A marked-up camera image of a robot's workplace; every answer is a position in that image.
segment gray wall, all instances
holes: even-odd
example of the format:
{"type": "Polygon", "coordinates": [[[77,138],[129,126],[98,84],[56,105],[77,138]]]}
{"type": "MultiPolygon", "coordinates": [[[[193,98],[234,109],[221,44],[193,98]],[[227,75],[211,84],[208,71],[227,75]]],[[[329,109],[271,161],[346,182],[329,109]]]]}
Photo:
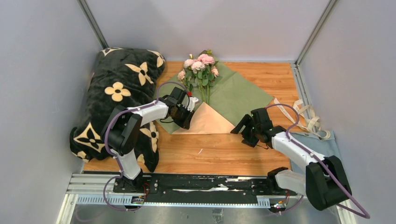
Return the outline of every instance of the gray wall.
{"type": "Polygon", "coordinates": [[[317,114],[333,129],[365,223],[395,223],[394,0],[340,0],[302,64],[317,114]]]}
{"type": "Polygon", "coordinates": [[[0,2],[0,223],[54,223],[100,45],[75,0],[0,2]]]}
{"type": "Polygon", "coordinates": [[[88,0],[112,47],[185,60],[295,60],[329,0],[88,0]]]}

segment black blanket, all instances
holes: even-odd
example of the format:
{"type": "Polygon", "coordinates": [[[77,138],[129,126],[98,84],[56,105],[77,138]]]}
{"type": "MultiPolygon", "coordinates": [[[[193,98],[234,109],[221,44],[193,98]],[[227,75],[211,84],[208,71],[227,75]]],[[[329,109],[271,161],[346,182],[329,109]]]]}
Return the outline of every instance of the black blanket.
{"type": "MultiPolygon", "coordinates": [[[[98,53],[85,112],[70,133],[70,150],[83,161],[110,156],[100,137],[117,105],[135,107],[150,103],[156,80],[165,68],[165,59],[156,51],[107,48],[98,53]]],[[[141,127],[135,147],[138,161],[153,172],[158,164],[158,132],[153,122],[141,127]]]]}

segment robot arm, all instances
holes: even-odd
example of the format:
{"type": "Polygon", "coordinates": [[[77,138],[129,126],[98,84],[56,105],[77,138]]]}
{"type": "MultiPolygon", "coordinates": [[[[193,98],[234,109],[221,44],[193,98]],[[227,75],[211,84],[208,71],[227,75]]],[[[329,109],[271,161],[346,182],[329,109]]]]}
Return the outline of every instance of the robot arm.
{"type": "Polygon", "coordinates": [[[245,128],[242,131],[242,143],[254,147],[258,141],[264,142],[269,147],[289,157],[304,171],[304,174],[299,174],[287,168],[278,168],[269,172],[267,181],[274,193],[285,189],[292,190],[307,196],[313,207],[318,210],[324,210],[348,199],[346,194],[329,178],[328,173],[312,156],[316,155],[337,177],[345,189],[351,193],[347,176],[339,158],[336,156],[325,157],[293,139],[293,141],[307,148],[309,153],[304,151],[287,138],[286,130],[283,127],[273,127],[265,108],[251,111],[251,116],[246,114],[231,133],[238,134],[243,126],[245,128]]]}
{"type": "Polygon", "coordinates": [[[134,153],[140,127],[157,119],[172,117],[177,125],[189,129],[194,114],[193,109],[198,99],[188,97],[186,105],[183,105],[186,94],[185,91],[175,87],[169,96],[160,98],[158,102],[155,100],[147,105],[129,108],[119,105],[113,110],[105,128],[102,130],[101,136],[103,139],[105,139],[104,136],[110,122],[117,114],[124,110],[134,110],[134,112],[125,113],[118,117],[116,122],[109,127],[108,136],[110,150],[115,154],[119,166],[122,168],[123,178],[126,178],[129,185],[136,188],[141,186],[143,172],[134,153]]]}

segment wooden floor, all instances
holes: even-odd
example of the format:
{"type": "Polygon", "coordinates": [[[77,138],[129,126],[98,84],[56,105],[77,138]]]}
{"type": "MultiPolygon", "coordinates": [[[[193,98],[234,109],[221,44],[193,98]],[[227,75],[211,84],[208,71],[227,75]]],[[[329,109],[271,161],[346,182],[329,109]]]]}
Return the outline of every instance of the wooden floor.
{"type": "MultiPolygon", "coordinates": [[[[167,68],[158,79],[158,84],[167,81],[182,68],[182,62],[167,62],[167,68]]],[[[225,63],[239,72],[268,94],[278,98],[281,103],[292,105],[298,100],[293,74],[288,63],[225,63]]],[[[274,125],[287,128],[291,122],[273,107],[269,115],[274,125]]],[[[290,167],[289,160],[274,149],[256,146],[248,147],[241,143],[242,136],[235,134],[214,135],[170,135],[160,125],[159,152],[160,161],[157,173],[219,174],[219,175],[267,175],[278,167],[290,167]]],[[[103,161],[93,160],[84,170],[118,171],[112,158],[103,161]]]]}

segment green leaf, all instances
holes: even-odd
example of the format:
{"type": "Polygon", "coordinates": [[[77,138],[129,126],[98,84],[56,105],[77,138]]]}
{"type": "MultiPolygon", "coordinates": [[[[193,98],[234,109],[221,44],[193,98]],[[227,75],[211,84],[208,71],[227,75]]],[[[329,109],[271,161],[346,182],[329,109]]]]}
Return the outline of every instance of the green leaf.
{"type": "Polygon", "coordinates": [[[223,78],[223,77],[221,77],[221,76],[217,76],[217,78],[215,78],[215,79],[213,80],[213,85],[212,85],[212,86],[214,86],[216,83],[218,83],[222,78],[223,78]]]}
{"type": "Polygon", "coordinates": [[[192,71],[191,70],[186,71],[185,77],[188,78],[191,76],[192,76],[192,71]]]}
{"type": "Polygon", "coordinates": [[[206,86],[206,85],[208,85],[208,82],[209,82],[209,80],[207,80],[207,79],[204,79],[204,80],[202,81],[202,86],[206,86]]]}
{"type": "Polygon", "coordinates": [[[214,79],[214,74],[213,73],[209,74],[208,79],[209,81],[212,81],[214,79]]]}
{"type": "Polygon", "coordinates": [[[199,71],[199,72],[198,72],[197,77],[198,77],[199,79],[202,79],[202,71],[199,71]]]}

